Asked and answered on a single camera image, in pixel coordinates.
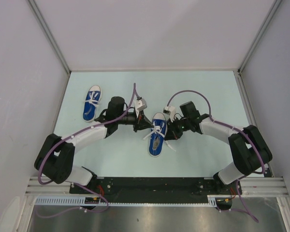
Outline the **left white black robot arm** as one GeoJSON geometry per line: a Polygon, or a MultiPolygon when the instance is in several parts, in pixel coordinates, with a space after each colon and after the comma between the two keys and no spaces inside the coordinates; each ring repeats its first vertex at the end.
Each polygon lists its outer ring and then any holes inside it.
{"type": "Polygon", "coordinates": [[[152,128],[153,124],[144,114],[146,107],[145,100],[137,97],[131,112],[122,97],[112,97],[108,107],[91,126],[67,138],[54,133],[48,135],[36,158],[34,168],[38,170],[39,175],[48,177],[50,182],[79,184],[86,193],[94,192],[97,187],[94,173],[85,167],[74,165],[75,154],[93,142],[111,136],[119,125],[132,125],[134,132],[152,128]]]}

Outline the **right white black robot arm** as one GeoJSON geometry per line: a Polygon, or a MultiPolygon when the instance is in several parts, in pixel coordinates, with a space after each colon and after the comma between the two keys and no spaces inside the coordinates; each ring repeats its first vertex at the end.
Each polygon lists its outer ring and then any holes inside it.
{"type": "Polygon", "coordinates": [[[193,102],[180,106],[182,117],[178,119],[176,109],[166,106],[163,112],[167,120],[166,140],[178,140],[185,131],[211,136],[230,146],[232,162],[214,174],[213,188],[219,194],[226,193],[231,183],[252,173],[265,173],[265,164],[273,158],[263,136],[256,126],[238,128],[213,119],[209,114],[200,114],[193,102]]]}

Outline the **white shoelace of sneaker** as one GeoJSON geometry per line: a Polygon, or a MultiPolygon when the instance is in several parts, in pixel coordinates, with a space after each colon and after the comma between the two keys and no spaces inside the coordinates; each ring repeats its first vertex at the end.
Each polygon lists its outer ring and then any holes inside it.
{"type": "MultiPolygon", "coordinates": [[[[151,130],[151,132],[146,135],[143,140],[146,140],[148,137],[150,137],[152,134],[157,134],[157,135],[160,135],[162,136],[163,138],[165,138],[165,134],[162,133],[162,127],[161,126],[156,126],[154,124],[154,128],[151,130]]],[[[176,150],[169,144],[169,142],[165,141],[166,145],[171,149],[173,150],[174,152],[176,152],[176,150]]]]}

